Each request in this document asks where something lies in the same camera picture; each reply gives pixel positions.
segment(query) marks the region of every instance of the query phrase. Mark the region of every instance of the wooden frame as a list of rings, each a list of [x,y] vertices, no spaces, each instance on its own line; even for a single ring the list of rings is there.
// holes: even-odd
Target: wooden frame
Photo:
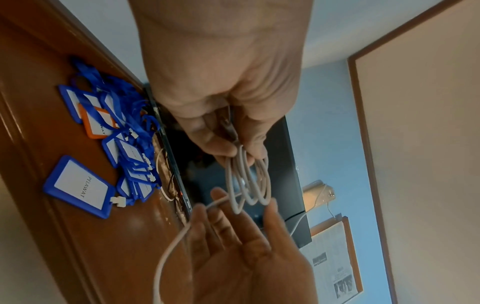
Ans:
[[[364,286],[362,285],[362,278],[360,277],[359,262],[357,260],[357,254],[355,253],[354,239],[352,237],[352,230],[350,229],[349,218],[344,216],[341,218],[341,221],[343,222],[343,226],[345,228],[346,246],[348,248],[348,255],[350,257],[350,265],[353,270],[353,276],[355,278],[356,288],[357,288],[357,291],[360,293],[364,290],[363,289]],[[328,219],[325,222],[322,222],[310,228],[310,235],[313,237],[319,234],[320,232],[327,230],[328,228],[332,227],[337,223],[338,221],[335,218]]]
[[[382,207],[380,203],[380,195],[377,186],[377,178],[375,176],[375,167],[372,157],[372,149],[370,147],[369,132],[367,129],[367,120],[365,117],[365,110],[362,101],[362,92],[360,89],[359,76],[357,72],[357,60],[361,57],[369,54],[370,52],[378,49],[384,44],[392,41],[393,39],[399,37],[400,35],[410,31],[411,29],[417,27],[418,25],[428,21],[429,19],[437,16],[438,14],[446,11],[462,0],[443,0],[439,4],[433,6],[432,8],[426,10],[422,14],[403,24],[402,26],[396,28],[380,39],[376,40],[372,44],[358,51],[348,58],[348,69],[350,71],[351,85],[353,89],[353,97],[355,99],[356,110],[358,115],[358,123],[360,125],[360,135],[363,143],[363,151],[365,153],[366,166],[368,170],[368,178],[370,180],[371,196],[373,199],[373,206],[375,209],[376,221],[378,224],[378,232],[380,234],[380,243],[381,249],[383,252],[383,260],[385,262],[386,276],[388,279],[388,286],[390,289],[391,301],[393,304],[398,303],[397,292],[395,290],[395,282],[392,273],[392,263],[390,261],[389,248],[387,245],[387,235],[385,232],[385,223],[382,216]]]

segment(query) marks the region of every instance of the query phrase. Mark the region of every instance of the white ceiling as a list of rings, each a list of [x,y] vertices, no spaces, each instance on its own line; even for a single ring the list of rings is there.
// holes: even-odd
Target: white ceiling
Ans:
[[[142,82],[147,75],[127,0],[60,0]],[[303,66],[345,59],[440,0],[315,0]]]

